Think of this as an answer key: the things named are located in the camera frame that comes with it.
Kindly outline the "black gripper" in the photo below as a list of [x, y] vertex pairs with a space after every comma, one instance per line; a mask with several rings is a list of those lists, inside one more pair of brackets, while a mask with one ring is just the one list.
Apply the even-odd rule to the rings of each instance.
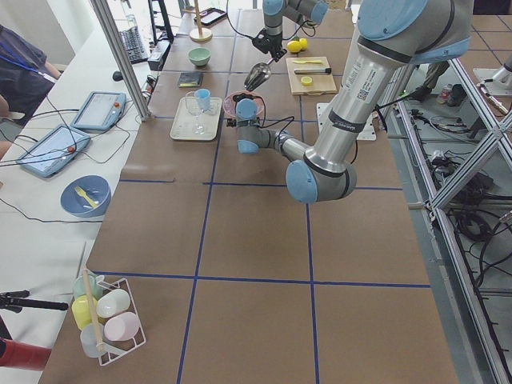
[[227, 127], [238, 127], [239, 120], [237, 118], [227, 118], [226, 126]]
[[282, 32], [263, 28], [252, 38], [252, 44], [262, 53], [271, 54], [269, 62], [279, 61], [283, 56]]

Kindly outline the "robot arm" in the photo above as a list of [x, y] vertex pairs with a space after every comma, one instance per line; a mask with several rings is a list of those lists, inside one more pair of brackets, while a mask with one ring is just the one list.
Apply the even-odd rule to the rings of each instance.
[[325, 111], [312, 146], [285, 130], [271, 130], [256, 119], [253, 100], [235, 107], [238, 150], [256, 154], [271, 148], [286, 157], [286, 185], [302, 203], [337, 200], [355, 188], [357, 174], [345, 160], [396, 69], [443, 62], [469, 48], [472, 1], [364, 1], [352, 38], [355, 58], [343, 85]]
[[269, 0], [262, 3], [264, 27], [252, 38], [252, 44], [264, 54], [270, 54], [278, 62], [285, 54], [282, 47], [282, 21], [288, 18], [299, 26], [320, 25], [329, 6], [317, 0]]

